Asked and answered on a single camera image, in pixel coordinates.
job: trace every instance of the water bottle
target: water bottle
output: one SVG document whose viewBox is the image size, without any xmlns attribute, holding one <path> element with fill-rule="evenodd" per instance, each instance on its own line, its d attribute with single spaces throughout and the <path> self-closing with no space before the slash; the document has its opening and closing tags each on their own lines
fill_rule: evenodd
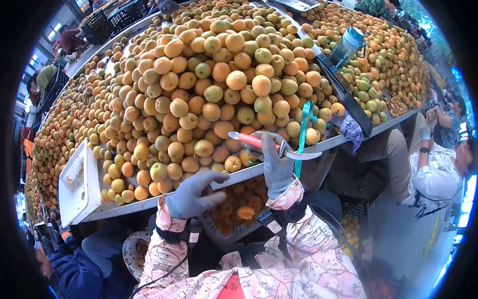
<svg viewBox="0 0 478 299">
<path fill-rule="evenodd" d="M 356 54 L 358 58 L 365 57 L 364 37 L 360 29 L 355 27 L 347 28 L 329 55 L 332 64 L 335 65 L 337 69 L 341 69 L 352 59 L 354 54 Z M 359 56 L 359 50 L 361 48 L 364 48 L 364 53 L 362 56 Z"/>
</svg>

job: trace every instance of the maroon shirt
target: maroon shirt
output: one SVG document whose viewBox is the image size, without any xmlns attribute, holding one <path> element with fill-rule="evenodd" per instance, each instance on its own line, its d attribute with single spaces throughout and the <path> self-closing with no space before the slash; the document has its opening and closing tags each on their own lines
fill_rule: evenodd
<svg viewBox="0 0 478 299">
<path fill-rule="evenodd" d="M 79 32 L 79 29 L 63 31 L 63 33 L 60 35 L 60 39 L 58 40 L 60 47 L 67 52 L 73 51 L 77 46 L 76 43 L 78 40 L 75 35 L 77 35 Z"/>
</svg>

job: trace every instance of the dark blue jacket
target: dark blue jacket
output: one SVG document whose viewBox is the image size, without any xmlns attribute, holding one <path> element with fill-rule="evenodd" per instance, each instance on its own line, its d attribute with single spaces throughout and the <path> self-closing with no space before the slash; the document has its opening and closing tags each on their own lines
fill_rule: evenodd
<svg viewBox="0 0 478 299">
<path fill-rule="evenodd" d="M 101 269 L 88 258 L 81 247 L 70 250 L 61 238 L 54 254 L 49 255 L 53 275 L 50 286 L 59 298 L 68 299 L 118 299 L 128 298 L 134 281 L 129 273 L 112 271 L 103 278 Z"/>
</svg>

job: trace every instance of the white plastic tray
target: white plastic tray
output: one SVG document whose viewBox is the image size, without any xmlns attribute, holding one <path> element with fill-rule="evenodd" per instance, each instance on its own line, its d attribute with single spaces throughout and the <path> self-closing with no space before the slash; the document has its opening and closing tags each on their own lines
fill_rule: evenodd
<svg viewBox="0 0 478 299">
<path fill-rule="evenodd" d="M 58 182 L 62 226 L 78 224 L 101 205 L 98 165 L 84 140 L 68 160 Z"/>
</svg>

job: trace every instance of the paring knife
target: paring knife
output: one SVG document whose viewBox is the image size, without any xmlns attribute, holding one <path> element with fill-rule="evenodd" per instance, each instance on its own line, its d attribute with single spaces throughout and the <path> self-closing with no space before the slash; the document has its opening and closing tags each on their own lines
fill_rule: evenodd
<svg viewBox="0 0 478 299">
<path fill-rule="evenodd" d="M 259 138 L 256 138 L 244 133 L 238 133 L 238 132 L 229 132 L 228 135 L 232 139 L 236 139 L 236 140 L 245 142 L 247 144 L 253 145 L 255 147 L 261 148 L 261 140 Z M 301 154 L 297 152 L 288 151 L 285 149 L 286 144 L 287 142 L 283 140 L 281 145 L 278 145 L 278 144 L 275 145 L 277 147 L 277 151 L 279 152 L 279 157 L 286 156 L 294 160 L 311 160 L 322 155 L 322 152 L 313 153 L 313 154 Z"/>
</svg>

